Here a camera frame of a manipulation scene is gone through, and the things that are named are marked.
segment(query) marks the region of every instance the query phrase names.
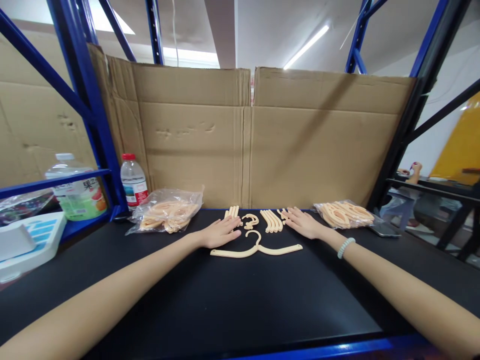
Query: ceiling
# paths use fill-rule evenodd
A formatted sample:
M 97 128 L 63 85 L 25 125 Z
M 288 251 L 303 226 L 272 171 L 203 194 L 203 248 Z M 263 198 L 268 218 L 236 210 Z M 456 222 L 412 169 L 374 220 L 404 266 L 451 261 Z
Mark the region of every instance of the ceiling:
M 238 0 L 238 66 L 282 68 L 324 25 L 292 69 L 342 72 L 362 0 Z M 361 55 L 369 73 L 420 48 L 438 0 L 388 0 L 369 20 Z M 462 25 L 479 19 L 469 11 Z
M 90 0 L 92 11 L 98 0 Z M 179 49 L 217 53 L 222 68 L 282 68 L 324 25 L 320 38 L 292 69 L 341 72 L 345 68 L 361 0 L 175 0 Z M 438 0 L 388 0 L 370 19 L 361 54 L 369 73 L 417 51 Z M 110 0 L 134 34 L 134 51 L 150 45 L 144 0 Z M 463 26 L 480 19 L 472 0 Z M 0 7 L 23 30 L 54 33 L 46 0 L 0 0 Z M 158 0 L 162 44 L 174 48 L 172 0 Z M 100 43 L 117 45 L 113 32 L 97 31 Z

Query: yellow panel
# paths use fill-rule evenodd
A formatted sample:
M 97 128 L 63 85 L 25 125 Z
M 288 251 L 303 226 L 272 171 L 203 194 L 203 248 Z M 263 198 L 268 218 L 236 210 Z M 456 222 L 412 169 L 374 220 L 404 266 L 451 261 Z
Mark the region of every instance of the yellow panel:
M 453 129 L 438 158 L 431 177 L 475 184 L 479 176 L 464 174 L 462 169 L 480 168 L 480 92 L 468 100 L 467 108 Z

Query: plastic bag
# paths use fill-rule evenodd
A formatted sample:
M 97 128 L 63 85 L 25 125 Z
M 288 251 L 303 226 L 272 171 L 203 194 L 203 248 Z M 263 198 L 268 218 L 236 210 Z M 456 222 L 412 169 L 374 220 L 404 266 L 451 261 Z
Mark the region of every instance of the plastic bag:
M 201 192 L 167 188 L 153 191 L 133 211 L 129 220 L 136 225 L 125 235 L 185 231 L 202 207 L 203 194 L 204 188 Z
M 316 203 L 313 206 L 333 229 L 354 229 L 383 223 L 381 218 L 350 200 Z
M 7 197 L 0 201 L 0 227 L 35 216 L 54 204 L 54 193 L 49 188 Z

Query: bottle label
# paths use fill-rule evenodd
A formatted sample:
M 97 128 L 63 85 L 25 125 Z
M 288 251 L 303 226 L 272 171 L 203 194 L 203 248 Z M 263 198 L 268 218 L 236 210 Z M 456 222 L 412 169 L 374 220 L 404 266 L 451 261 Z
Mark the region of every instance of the bottle label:
M 149 195 L 147 182 L 142 181 L 135 184 L 123 184 L 126 194 L 126 202 L 129 207 L 137 207 Z
M 54 186 L 52 191 L 68 220 L 93 219 L 107 210 L 107 202 L 95 177 Z

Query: water bottle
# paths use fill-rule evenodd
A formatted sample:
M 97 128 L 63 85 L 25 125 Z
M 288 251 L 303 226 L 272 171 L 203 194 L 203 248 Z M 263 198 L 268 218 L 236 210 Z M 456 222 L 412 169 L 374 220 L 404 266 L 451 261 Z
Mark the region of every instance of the water bottle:
M 135 161 L 135 154 L 126 153 L 121 156 L 123 164 L 120 169 L 121 183 L 126 194 L 126 202 L 130 210 L 135 210 L 149 192 L 144 171 Z
M 47 179 L 63 178 L 93 171 L 75 160 L 71 153 L 55 154 L 58 164 L 45 173 Z M 52 188 L 65 217 L 71 221 L 94 219 L 107 210 L 107 202 L 96 177 L 68 182 Z

